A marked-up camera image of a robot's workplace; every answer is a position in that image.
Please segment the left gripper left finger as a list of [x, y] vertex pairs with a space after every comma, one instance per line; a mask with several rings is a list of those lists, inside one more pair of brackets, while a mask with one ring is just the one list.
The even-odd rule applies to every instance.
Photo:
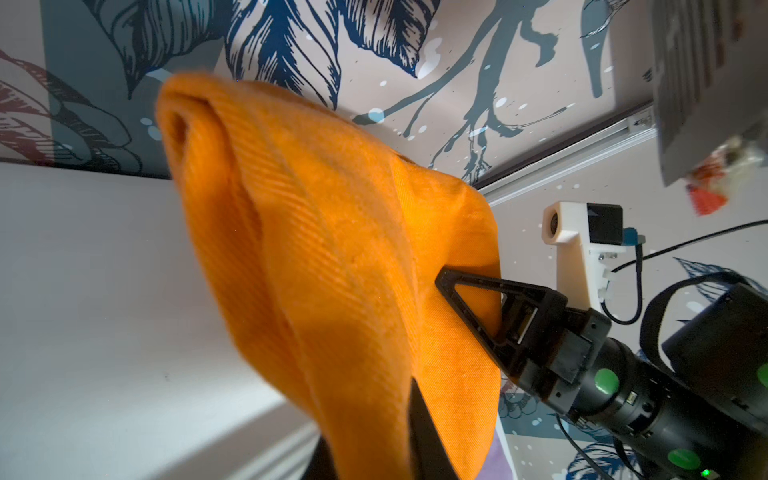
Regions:
[[320, 437], [301, 480], [338, 480], [327, 441]]

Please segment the orange pants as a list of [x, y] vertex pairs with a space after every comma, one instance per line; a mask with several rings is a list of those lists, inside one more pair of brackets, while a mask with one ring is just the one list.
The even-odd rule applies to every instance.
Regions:
[[484, 197], [268, 83], [175, 75], [156, 121], [235, 346], [317, 423], [338, 476], [416, 477], [418, 388], [453, 473], [475, 478], [500, 372], [435, 281], [499, 275]]

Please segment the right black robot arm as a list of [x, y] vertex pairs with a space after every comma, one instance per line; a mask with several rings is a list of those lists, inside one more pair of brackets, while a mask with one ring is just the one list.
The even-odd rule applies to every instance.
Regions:
[[724, 294], [665, 342], [670, 286], [648, 305], [641, 353], [602, 313], [543, 286], [443, 269], [436, 286], [520, 389], [578, 426], [632, 449], [646, 479], [767, 475], [767, 298], [733, 272]]

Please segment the black wall basket shelf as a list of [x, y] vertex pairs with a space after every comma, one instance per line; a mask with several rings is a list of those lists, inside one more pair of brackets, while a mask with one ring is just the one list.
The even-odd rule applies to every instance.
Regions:
[[652, 1], [649, 8], [664, 184], [736, 135], [766, 145], [766, 2]]

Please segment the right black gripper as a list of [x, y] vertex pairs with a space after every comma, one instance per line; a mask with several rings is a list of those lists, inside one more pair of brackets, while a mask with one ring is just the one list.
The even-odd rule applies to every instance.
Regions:
[[547, 287], [444, 267], [435, 285], [491, 360], [524, 392], [568, 413], [611, 321]]

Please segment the purple pants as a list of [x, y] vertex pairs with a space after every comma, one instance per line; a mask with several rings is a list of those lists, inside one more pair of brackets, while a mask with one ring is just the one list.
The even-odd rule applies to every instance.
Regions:
[[514, 467], [506, 435], [503, 430], [500, 417], [496, 418], [496, 425], [492, 443], [484, 464], [478, 473], [477, 480], [517, 480], [518, 475]]

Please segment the small red snack packet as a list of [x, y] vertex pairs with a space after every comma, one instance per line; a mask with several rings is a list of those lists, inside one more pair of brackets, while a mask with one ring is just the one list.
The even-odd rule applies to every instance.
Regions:
[[756, 141], [729, 138], [685, 176], [694, 212], [707, 216], [721, 210], [766, 161]]

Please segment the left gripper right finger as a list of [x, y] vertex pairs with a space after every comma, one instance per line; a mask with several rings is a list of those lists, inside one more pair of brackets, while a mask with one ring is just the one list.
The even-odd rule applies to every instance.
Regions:
[[411, 380], [409, 403], [411, 465], [415, 479], [457, 480], [415, 378]]

